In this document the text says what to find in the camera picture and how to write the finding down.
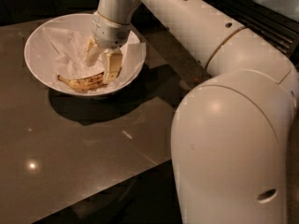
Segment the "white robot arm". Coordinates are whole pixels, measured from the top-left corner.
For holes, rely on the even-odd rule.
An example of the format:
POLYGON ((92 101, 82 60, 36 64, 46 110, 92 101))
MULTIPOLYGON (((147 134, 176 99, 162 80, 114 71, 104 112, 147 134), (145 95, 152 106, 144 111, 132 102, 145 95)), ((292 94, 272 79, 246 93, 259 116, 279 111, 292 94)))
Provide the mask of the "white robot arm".
POLYGON ((172 123, 183 223, 287 224, 286 151, 299 92, 292 62, 203 0, 99 0, 96 43, 123 45, 139 5, 211 76, 172 123))

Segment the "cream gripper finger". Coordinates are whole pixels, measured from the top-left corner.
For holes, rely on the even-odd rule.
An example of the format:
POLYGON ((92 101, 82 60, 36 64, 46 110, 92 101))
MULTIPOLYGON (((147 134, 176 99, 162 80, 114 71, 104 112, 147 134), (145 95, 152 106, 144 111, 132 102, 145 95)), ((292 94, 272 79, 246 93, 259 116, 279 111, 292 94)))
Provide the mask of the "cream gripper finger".
POLYGON ((93 37, 90 37, 86 45, 85 63, 87 66, 93 66, 98 60, 101 53, 105 51, 105 48, 99 46, 93 37))
POLYGON ((122 53, 120 49, 108 49, 103 54, 103 66, 105 72, 103 74, 103 81, 108 84, 114 81, 121 70, 122 53))

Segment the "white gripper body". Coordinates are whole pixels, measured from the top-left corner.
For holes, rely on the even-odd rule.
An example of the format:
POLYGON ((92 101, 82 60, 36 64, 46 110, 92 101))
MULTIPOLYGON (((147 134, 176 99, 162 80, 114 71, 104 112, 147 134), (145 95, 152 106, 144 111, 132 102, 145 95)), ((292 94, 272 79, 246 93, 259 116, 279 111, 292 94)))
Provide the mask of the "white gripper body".
POLYGON ((106 49, 114 49, 123 46, 127 42, 130 29, 128 25, 109 21, 98 12, 94 12, 92 33, 97 45, 106 49))

